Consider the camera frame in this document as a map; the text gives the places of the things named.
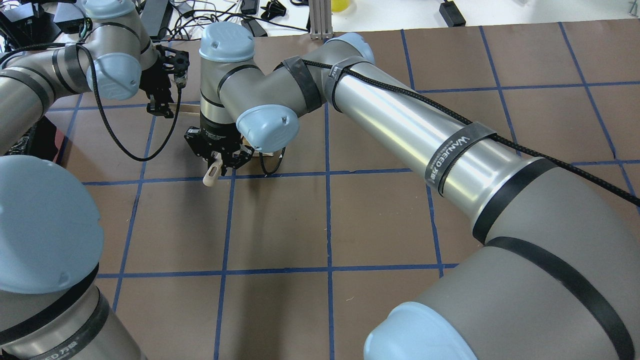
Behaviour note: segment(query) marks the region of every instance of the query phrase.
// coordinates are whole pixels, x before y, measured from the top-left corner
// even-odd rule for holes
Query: black band
[[[37,71],[36,69],[34,69],[32,67],[22,66],[22,65],[14,65],[12,67],[19,67],[21,69],[29,70],[31,72],[34,72],[35,74],[38,74],[38,76],[40,76],[47,83],[47,85],[49,85],[49,87],[51,88],[51,92],[53,93],[53,97],[55,99],[58,98],[58,96],[56,95],[56,88],[53,87],[53,84],[51,83],[51,81],[49,81],[49,78],[44,76],[44,74],[42,74],[40,71]]]
[[[144,49],[140,50],[140,54],[144,54],[145,51],[147,51],[149,49],[149,47],[151,47],[151,39],[149,39],[149,42],[147,43],[147,45],[145,46]]]
[[[211,100],[210,98],[206,97],[203,93],[202,90],[200,91],[200,95],[202,96],[202,98],[204,99],[204,101],[208,102],[209,104],[213,105],[213,106],[217,106],[219,108],[224,108],[225,106],[222,104],[218,104],[217,102]]]
[[[49,105],[51,105],[51,100],[49,98],[49,94],[47,94],[47,90],[37,81],[32,79],[27,74],[11,69],[0,70],[0,78],[11,78],[28,86],[33,90],[34,93],[40,98],[40,102],[42,103],[42,114],[40,117],[43,117]]]
[[[229,70],[228,73],[226,73],[222,79],[220,79],[220,82],[218,83],[218,90],[216,91],[216,93],[218,94],[218,98],[220,98],[220,89],[222,89],[222,85],[224,85],[225,81],[233,74],[235,74],[236,72],[240,71],[240,70],[244,70],[244,69],[258,69],[260,70],[259,67],[253,65],[253,64],[244,64],[244,65],[240,65],[238,67],[234,67],[233,69]]]
[[[622,319],[607,299],[582,275],[551,252],[516,238],[495,238],[486,246],[498,247],[522,256],[558,280],[593,315],[607,334],[620,360],[634,360],[636,350]]]
[[[70,359],[95,339],[107,322],[110,311],[109,302],[104,298],[104,295],[99,292],[98,304],[96,304],[89,319],[80,326],[80,329],[58,346],[40,355],[31,357],[29,360]]]
[[[445,180],[453,164],[471,146],[491,134],[495,134],[495,131],[479,122],[473,122],[456,131],[433,153],[424,173],[426,182],[436,186],[442,196]]]
[[[69,45],[65,48],[65,65],[67,66],[67,72],[69,73],[69,77],[74,82],[75,85],[77,79],[86,79],[84,71],[82,71],[82,67],[80,66],[80,59],[78,57],[78,48],[75,45]]]
[[[52,60],[53,60],[53,71],[56,73],[56,76],[58,77],[58,81],[60,82],[60,84],[62,84],[62,86],[64,86],[65,89],[67,89],[68,92],[70,92],[71,94],[78,94],[70,85],[69,83],[67,83],[67,81],[65,80],[65,78],[62,76],[62,71],[60,71],[60,66],[58,65],[58,53],[60,52],[60,49],[56,49],[53,52]]]
[[[322,106],[320,90],[318,90],[314,77],[311,74],[311,71],[309,71],[307,64],[302,61],[302,58],[299,56],[293,56],[292,58],[284,60],[282,62],[282,66],[289,71],[293,80],[298,84],[298,87],[305,98],[307,112],[310,113],[311,111],[320,108],[320,106]]]
[[[117,28],[125,29],[128,32],[132,33],[138,39],[138,41],[140,41],[140,36],[135,32],[135,30],[133,30],[129,26],[123,25],[123,24],[121,24],[119,22],[101,22],[100,24],[97,24],[96,26],[93,27],[93,30],[91,30],[89,32],[89,35],[93,34],[94,31],[98,30],[99,28],[101,28],[103,26],[115,26]]]
[[[493,226],[493,223],[504,209],[511,204],[511,201],[538,176],[555,167],[556,165],[551,161],[539,159],[520,169],[511,179],[507,180],[491,200],[487,202],[480,216],[478,216],[473,229],[474,237],[484,244],[491,226]]]
[[[339,113],[342,111],[338,108],[335,103],[335,89],[338,87],[338,81],[342,77],[344,71],[346,69],[351,68],[352,66],[359,63],[368,63],[369,61],[359,57],[359,56],[350,56],[339,63],[335,64],[331,70],[329,71],[329,76],[326,79],[326,83],[324,84],[324,96],[329,100],[333,108],[336,109]]]
[[[98,266],[82,279],[79,283],[73,285],[66,293],[64,293],[53,304],[47,306],[44,310],[24,320],[23,322],[0,332],[0,344],[6,344],[23,338],[32,332],[41,329],[43,326],[55,320],[64,313],[71,305],[75,304],[84,292],[91,286],[95,276],[98,274]]]

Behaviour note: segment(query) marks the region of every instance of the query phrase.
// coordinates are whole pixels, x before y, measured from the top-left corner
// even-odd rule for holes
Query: blue tape grid line
[[[404,57],[406,58],[406,66],[408,68],[408,72],[409,72],[409,81],[411,83],[411,88],[415,89],[414,87],[414,80],[413,80],[413,70],[411,68],[411,56],[409,56],[409,48],[406,45],[406,37],[404,36],[404,30],[400,31],[400,34],[402,35],[402,43],[404,46]],[[435,210],[433,208],[433,199],[431,198],[431,189],[429,188],[428,185],[425,185],[426,187],[426,191],[427,191],[427,202],[429,204],[429,220],[431,221],[431,231],[433,233],[433,247],[435,249],[435,254],[436,254],[436,268],[438,269],[438,275],[440,277],[444,276],[444,267],[442,264],[442,255],[440,253],[440,242],[438,241],[438,229],[436,229],[436,222],[435,222]]]
[[[611,140],[611,136],[609,135],[609,131],[604,124],[604,120],[600,115],[600,110],[598,110],[598,106],[591,94],[591,90],[589,89],[589,85],[587,85],[587,81],[584,78],[584,74],[582,73],[582,69],[580,68],[580,63],[578,59],[575,57],[575,52],[571,47],[571,43],[569,42],[569,38],[566,36],[566,31],[564,30],[564,25],[562,22],[558,22],[558,26],[560,27],[560,31],[562,32],[562,36],[564,38],[564,42],[566,43],[567,48],[569,49],[569,53],[571,54],[571,59],[573,59],[573,64],[575,65],[576,70],[578,70],[578,75],[580,76],[580,80],[582,80],[582,86],[584,86],[585,91],[587,92],[587,96],[589,97],[589,101],[591,102],[591,106],[593,107],[593,111],[596,114],[596,118],[598,118],[598,122],[600,123],[600,127],[602,128],[602,132],[604,136],[607,138],[607,143],[609,144],[609,148],[613,154],[613,158],[616,159],[616,147],[613,145],[613,141]]]
[[[151,140],[153,139],[154,128],[156,126],[156,117],[151,118],[151,125],[149,126],[149,134],[147,135],[147,146],[145,147],[145,157],[149,156],[149,149],[151,148]],[[133,202],[133,208],[131,209],[131,218],[129,219],[129,229],[127,230],[127,240],[124,245],[124,251],[122,252],[122,260],[120,262],[120,275],[124,274],[124,269],[127,265],[127,257],[129,255],[129,245],[131,244],[131,235],[133,234],[133,225],[136,222],[136,213],[138,212],[138,204],[140,202],[140,195],[142,194],[142,179],[145,178],[145,170],[147,169],[147,162],[143,162],[140,168],[140,181],[138,181],[138,190],[136,191],[136,198]],[[120,290],[122,289],[122,277],[118,278],[116,284],[116,292],[113,297],[113,311],[118,309],[118,301],[120,300]]]
[[[329,104],[324,104],[324,171],[326,186],[326,278],[329,306],[329,359],[335,360],[333,331],[333,252],[331,248],[331,166],[329,164]]]
[[[578,70],[578,75],[580,76],[580,80],[582,81],[582,86],[584,86],[584,90],[587,93],[587,96],[589,97],[589,101],[591,102],[591,106],[593,107],[593,111],[596,115],[596,118],[598,119],[598,123],[600,124],[600,127],[602,128],[602,133],[604,134],[604,136],[607,139],[607,143],[609,144],[609,148],[611,149],[611,153],[613,154],[613,158],[614,161],[618,164],[618,166],[620,167],[620,172],[622,173],[622,177],[624,178],[626,184],[627,184],[627,188],[629,190],[629,192],[632,195],[636,195],[635,191],[634,191],[634,187],[631,183],[631,180],[629,179],[629,176],[627,174],[627,171],[625,170],[625,167],[623,165],[623,162],[618,160],[618,153],[616,152],[616,146],[613,144],[613,140],[611,139],[611,135],[609,134],[609,130],[607,130],[607,126],[604,122],[604,118],[602,117],[602,114],[600,113],[600,110],[598,109],[598,105],[596,104],[596,101],[593,97],[593,94],[591,93],[591,89],[590,89],[590,84],[587,83],[586,78],[584,77],[584,73],[582,72],[582,69],[580,68],[580,62],[578,61],[578,58],[575,55],[575,51],[573,51],[573,47],[571,46],[571,42],[569,41],[569,37],[566,34],[566,30],[564,29],[564,25],[562,22],[558,22],[558,26],[560,27],[560,32],[562,33],[562,36],[564,38],[564,42],[566,43],[567,49],[569,50],[569,53],[571,54],[571,58],[573,59],[573,64],[575,65],[576,70]],[[640,215],[640,206],[636,207],[636,210],[638,212],[638,214]]]
[[[74,125],[76,124],[76,117],[78,115],[78,109],[80,108],[80,102],[81,101],[82,101],[82,94],[80,94],[78,96],[78,101],[76,102],[76,107],[71,109],[74,113],[71,115],[71,121],[69,122],[69,126],[67,128],[67,132],[65,133],[65,138],[64,138],[64,140],[62,140],[62,144],[60,145],[60,152],[58,153],[58,159],[56,160],[56,163],[58,165],[62,164],[62,161],[63,161],[63,159],[65,157],[65,151],[67,150],[67,145],[69,143],[69,139],[71,139],[71,134],[73,132]]]
[[[486,41],[486,36],[484,35],[484,29],[482,26],[478,27],[480,31],[480,35],[482,36],[482,41],[484,43],[484,50],[486,51],[487,58],[489,59],[489,65],[491,66],[491,72],[493,73],[493,78],[495,79],[495,86],[498,90],[498,95],[500,95],[500,102],[502,103],[502,109],[504,110],[504,116],[507,118],[507,125],[509,125],[509,131],[511,132],[511,139],[513,142],[518,143],[518,138],[516,137],[516,131],[513,128],[513,123],[511,122],[511,115],[509,114],[509,109],[507,108],[507,102],[504,99],[504,93],[502,92],[502,87],[500,85],[500,79],[498,78],[498,72],[495,70],[495,64],[493,63],[493,57],[491,56],[491,50],[489,50],[489,43]]]
[[[453,269],[458,264],[406,264],[406,265],[356,265],[356,266],[332,266],[332,272],[354,272],[354,271],[394,271],[394,270],[437,270],[440,267],[444,269]],[[310,267],[310,268],[267,268],[267,269],[246,269],[246,270],[227,270],[227,276],[240,275],[263,275],[263,274],[297,274],[297,273],[315,273],[327,272],[327,266]],[[209,271],[180,271],[180,272],[134,272],[124,274],[98,274],[98,279],[138,279],[147,277],[187,277],[187,276],[221,276],[222,270]]]
[[[225,304],[225,288],[227,286],[227,266],[229,261],[229,243],[231,239],[231,219],[234,212],[234,195],[236,193],[236,170],[231,172],[231,185],[229,188],[229,206],[227,210],[227,230],[225,232],[225,250],[222,258],[222,271],[220,272],[220,295],[218,298],[218,317],[216,320],[216,337],[214,342],[214,360],[220,358],[220,336],[222,334],[222,315]]]
[[[500,80],[495,69],[495,64],[493,63],[493,58],[490,52],[490,48],[488,42],[486,40],[484,30],[482,27],[479,27],[479,31],[481,33],[484,46],[486,49],[486,54],[492,68],[493,76],[495,78],[496,86],[495,87],[482,87],[482,88],[453,88],[453,89],[436,89],[436,90],[420,90],[418,92],[422,94],[431,94],[431,93],[447,93],[447,92],[475,92],[475,91],[498,91],[500,95],[500,100],[503,106],[503,110],[509,125],[509,129],[511,131],[511,136],[514,141],[516,141],[516,134],[511,123],[511,117],[509,116],[509,111],[507,108],[507,104],[504,98],[503,90],[523,90],[523,89],[538,89],[538,88],[575,88],[575,87],[584,87],[586,92],[588,93],[589,100],[593,106],[593,109],[598,117],[598,121],[602,127],[605,136],[607,137],[607,141],[611,147],[611,150],[614,154],[613,161],[586,161],[586,162],[576,162],[574,165],[580,166],[590,166],[590,165],[618,165],[621,169],[623,177],[627,182],[627,186],[631,193],[635,195],[632,183],[625,171],[624,165],[626,164],[640,164],[640,160],[619,160],[615,157],[615,148],[609,133],[604,124],[604,120],[600,115],[600,112],[597,108],[595,100],[591,95],[589,87],[591,86],[617,86],[617,85],[640,85],[640,81],[625,81],[625,82],[608,82],[608,83],[587,83],[582,71],[579,67],[578,60],[575,57],[575,53],[569,43],[568,37],[566,36],[566,32],[564,31],[564,27],[561,23],[559,23],[561,31],[563,33],[565,42],[570,50],[576,68],[580,74],[580,78],[582,80],[582,84],[565,84],[565,85],[534,85],[534,86],[501,86]],[[411,66],[411,60],[409,56],[409,50],[406,43],[406,37],[404,30],[401,30],[401,37],[403,41],[404,54],[407,63],[407,70],[409,74],[411,88],[415,88],[414,79],[413,79],[413,71]],[[80,95],[78,102],[75,108],[60,108],[60,109],[52,109],[50,111],[73,111],[72,120],[67,129],[67,138],[70,136],[73,130],[73,126],[75,123],[75,119],[77,117],[78,111],[83,110],[97,110],[95,106],[89,107],[80,107],[80,102],[82,99],[82,95]],[[142,108],[145,104],[128,104],[128,105],[114,105],[114,106],[105,106],[105,109],[110,108]],[[230,230],[232,223],[232,213],[233,213],[233,201],[234,201],[234,188],[235,188],[235,180],[236,179],[262,179],[265,178],[264,175],[236,175],[236,171],[234,170],[231,176],[225,176],[223,179],[230,179],[230,196],[229,196],[229,205],[228,205],[228,213],[227,213],[227,230],[225,234],[225,248],[223,253],[223,266],[221,270],[211,270],[211,271],[194,271],[194,272],[155,272],[155,273],[126,273],[125,266],[127,261],[127,255],[129,251],[129,245],[131,243],[131,236],[134,227],[134,222],[136,218],[136,212],[138,208],[138,203],[140,200],[140,195],[142,191],[142,186],[145,183],[165,183],[165,182],[176,182],[176,181],[200,181],[200,177],[178,177],[178,178],[166,178],[166,179],[145,179],[145,169],[146,163],[142,164],[140,178],[138,180],[130,180],[130,181],[98,181],[98,182],[87,182],[85,185],[90,186],[107,186],[107,185],[121,185],[121,184],[136,184],[138,185],[138,191],[136,193],[136,198],[134,201],[131,219],[129,221],[129,230],[127,232],[127,239],[125,243],[125,249],[122,256],[122,262],[120,266],[120,271],[117,274],[99,274],[98,278],[100,279],[117,279],[118,283],[116,286],[116,293],[113,303],[114,311],[117,309],[118,299],[120,295],[120,290],[122,287],[122,279],[125,278],[150,278],[150,277],[184,277],[184,276],[220,276],[221,277],[221,285],[220,285],[220,294],[218,299],[218,317],[217,317],[217,326],[216,326],[216,334],[215,334],[215,342],[214,342],[214,359],[218,360],[220,356],[220,336],[221,336],[221,325],[222,325],[222,316],[223,316],[223,306],[224,306],[224,296],[225,296],[225,285],[226,278],[228,275],[255,275],[255,274],[291,274],[291,273],[312,273],[312,272],[326,272],[327,280],[328,280],[328,316],[329,316],[329,342],[330,342],[330,359],[335,359],[335,343],[334,343],[334,322],[333,322],[333,272],[352,272],[352,271],[380,271],[380,270],[417,270],[417,269],[437,269],[439,271],[440,277],[444,274],[444,269],[446,268],[454,268],[457,264],[454,263],[443,263],[442,255],[440,253],[440,244],[438,240],[438,232],[435,223],[435,209],[433,204],[433,194],[431,189],[426,188],[427,191],[427,200],[429,203],[429,217],[431,221],[431,227],[433,231],[433,241],[436,253],[436,264],[418,264],[418,265],[373,265],[373,266],[333,266],[332,263],[332,232],[331,232],[331,176],[335,175],[350,175],[350,174],[380,174],[380,173],[400,173],[400,172],[410,172],[411,170],[408,168],[394,168],[394,169],[372,169],[372,170],[357,170],[357,171],[331,171],[330,170],[330,149],[329,149],[329,110],[328,106],[325,104],[325,171],[324,172],[299,172],[299,173],[283,173],[283,174],[274,174],[269,177],[301,177],[301,176],[325,176],[326,179],[326,218],[327,218],[327,266],[326,267],[310,267],[310,268],[268,268],[268,269],[248,269],[248,270],[228,270],[228,251],[229,251],[229,242],[230,242]],[[149,135],[147,139],[147,148],[145,149],[145,156],[148,156],[150,145],[152,141],[152,134],[155,126],[156,118],[153,117],[152,123],[149,130]],[[63,147],[61,149],[62,158],[64,154],[64,150],[67,145],[67,139],[63,143]]]

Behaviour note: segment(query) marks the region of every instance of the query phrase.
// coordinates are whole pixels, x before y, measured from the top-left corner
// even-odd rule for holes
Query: black cable
[[[308,33],[307,29],[297,28],[295,26],[289,26],[289,25],[284,25],[284,24],[278,24],[277,22],[273,22],[273,21],[270,21],[270,20],[264,20],[264,19],[262,19],[260,17],[255,17],[255,16],[251,16],[251,15],[245,15],[245,14],[242,14],[242,13],[229,13],[229,12],[223,12],[221,10],[215,10],[214,11],[214,10],[200,10],[200,9],[194,10],[194,12],[215,12],[215,13],[220,14],[220,15],[230,15],[225,20],[228,20],[230,17],[241,17],[241,18],[243,18],[245,20],[246,19],[258,20],[258,21],[266,22],[266,23],[271,24],[271,25],[280,26],[281,28],[300,30],[300,31],[304,31],[304,32]]]
[[[278,163],[276,164],[276,167],[273,169],[273,171],[268,171],[267,168],[264,166],[264,155],[263,153],[258,153],[259,157],[260,157],[260,168],[262,168],[262,172],[269,176],[269,175],[273,175],[276,173],[276,171],[278,171],[278,169],[280,168],[280,164],[282,164],[282,159],[284,158],[284,152],[285,150],[287,150],[287,147],[283,147],[282,151],[280,152],[280,155],[278,156]]]
[[[65,47],[66,44],[63,42],[50,42],[50,43],[46,43],[46,44],[33,44],[33,45],[27,45],[27,46],[23,46],[23,47],[19,47],[16,50],[12,50],[6,54],[3,55],[3,57],[0,58],[0,64],[1,68],[4,69],[4,62],[10,58],[11,56],[17,54],[17,53],[21,53],[23,51],[37,51],[37,50],[46,50],[46,49],[50,49],[52,47]]]
[[[251,20],[258,20],[258,21],[262,21],[262,22],[266,22],[267,24],[271,24],[271,25],[275,25],[275,26],[280,26],[281,28],[287,28],[287,29],[293,29],[293,30],[299,30],[299,31],[304,31],[306,33],[308,33],[307,29],[303,29],[303,28],[297,28],[296,26],[290,26],[290,25],[284,25],[284,24],[278,24],[277,22],[273,22],[270,20],[265,20],[261,17],[255,17],[255,16],[250,16],[250,15],[244,15],[244,14],[233,14],[227,18],[230,17],[242,17],[243,19],[251,19]]]
[[[328,64],[324,64],[324,63],[318,63],[315,61],[309,61],[309,60],[303,60],[305,64],[310,65],[310,66],[315,66],[315,67],[321,67],[323,69],[331,69],[332,66],[328,65]],[[387,91],[391,91],[391,92],[395,92],[398,94],[403,94],[406,95],[408,97],[412,97],[416,100],[422,101],[427,105],[430,105],[440,111],[442,111],[443,113],[447,114],[448,116],[452,117],[453,119],[461,122],[464,125],[469,125],[472,123],[471,120],[467,119],[466,117],[460,115],[459,113],[456,113],[455,111],[447,108],[446,106],[424,96],[421,94],[418,94],[416,92],[412,92],[409,91],[407,89],[404,88],[399,88],[397,86],[394,85],[390,85],[390,84],[386,84],[383,83],[381,81],[375,80],[375,79],[371,79],[368,78],[367,76],[364,76],[358,72],[355,72],[351,69],[345,69],[344,70],[345,74],[348,74],[350,76],[353,76],[354,78],[363,81],[364,83],[373,85],[377,88],[383,89],[383,90],[387,90]],[[574,167],[573,165],[566,163],[562,160],[558,160],[556,158],[553,158],[549,155],[543,154],[541,152],[532,150],[528,147],[525,147],[523,145],[517,144],[507,138],[504,138],[498,134],[493,134],[489,136],[490,139],[492,139],[493,141],[499,142],[502,145],[508,146],[512,149],[515,149],[517,151],[520,151],[524,154],[527,155],[531,155],[534,157],[540,157],[540,158],[545,158],[547,160],[550,160],[551,162],[553,162],[554,164],[556,164],[558,167],[563,168],[569,172],[572,172],[580,177],[583,177],[584,179],[591,181],[592,183],[600,186],[601,188],[617,195],[618,197],[621,197],[622,199],[625,199],[626,201],[632,203],[635,206],[640,206],[640,199],[638,199],[637,197],[633,196],[631,193],[626,192],[625,190],[622,190],[621,188],[618,188],[617,186],[603,180],[600,179],[599,177],[590,174],[589,172],[584,171],[583,169],[579,168],[579,167]]]
[[[149,161],[155,158],[158,154],[160,154],[160,152],[164,149],[165,145],[169,142],[169,139],[173,134],[173,130],[175,129],[175,125],[178,123],[178,114],[180,113],[180,102],[182,101],[182,89],[178,88],[178,101],[175,103],[175,116],[173,117],[173,124],[171,124],[171,129],[169,130],[169,133],[167,134],[164,141],[162,142],[162,145],[160,145],[158,150],[156,150],[152,155],[146,158],[139,158],[134,154],[132,154],[131,152],[129,152],[124,147],[124,145],[122,145],[120,140],[118,140],[116,135],[113,133],[113,130],[111,129],[111,125],[109,125],[109,121],[107,120],[107,115],[104,113],[104,108],[102,107],[102,101],[100,99],[100,92],[98,90],[98,77],[96,75],[95,64],[93,63],[93,56],[91,56],[91,52],[89,51],[89,49],[87,49],[85,46],[83,46],[80,43],[76,44],[76,47],[82,50],[82,52],[84,52],[84,54],[89,60],[89,66],[91,67],[91,80],[93,85],[93,94],[95,96],[95,102],[98,105],[98,110],[100,111],[100,117],[102,117],[102,122],[104,123],[104,126],[107,128],[107,132],[109,133],[109,135],[111,135],[111,138],[113,139],[113,141],[120,148],[120,150],[122,150],[128,157],[132,158],[133,160],[144,162],[144,161]]]

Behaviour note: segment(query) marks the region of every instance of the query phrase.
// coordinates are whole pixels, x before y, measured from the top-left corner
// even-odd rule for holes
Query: table surface
[[[533,149],[640,190],[640,20],[363,33],[386,72]],[[184,101],[199,101],[198,43]],[[257,39],[266,72],[319,46]],[[104,101],[135,154],[170,119],[140,93]],[[259,164],[200,182],[182,138],[130,160],[91,94],[47,115],[66,132],[62,165],[94,196],[106,243],[97,284],[149,359],[361,358],[371,329],[479,249],[467,218],[357,125],[325,106],[301,118],[280,171]],[[596,188],[640,237],[639,210]]]
[[[267,1],[260,0],[260,5]],[[211,2],[218,10],[230,6],[226,0]],[[275,22],[304,28],[308,7],[293,6],[289,0],[281,3],[287,8],[287,15]],[[440,3],[441,0],[351,0],[347,10],[333,14],[332,24],[335,31],[342,32],[445,28],[447,24],[438,12]],[[468,26],[631,18],[628,0],[455,0],[455,3]],[[205,6],[196,3],[197,8]],[[270,36],[299,34],[263,25]]]

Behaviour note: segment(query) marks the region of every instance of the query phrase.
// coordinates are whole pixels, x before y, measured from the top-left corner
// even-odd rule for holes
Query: black electronic device
[[[33,44],[52,42],[60,34],[53,23],[53,14],[39,4],[23,4],[0,13],[0,33],[5,39],[5,50]]]
[[[173,7],[169,0],[146,0],[140,19],[152,40],[162,40],[172,15]]]
[[[255,19],[245,19],[240,22],[245,29],[251,31],[253,37],[267,37],[267,31]]]
[[[453,1],[445,0],[444,3],[440,4],[440,14],[450,28],[464,26],[467,23]]]
[[[82,1],[76,3],[58,3],[53,22],[65,34],[77,34],[85,23]]]
[[[240,6],[240,12],[245,15],[255,15],[258,13],[259,0],[243,0]]]

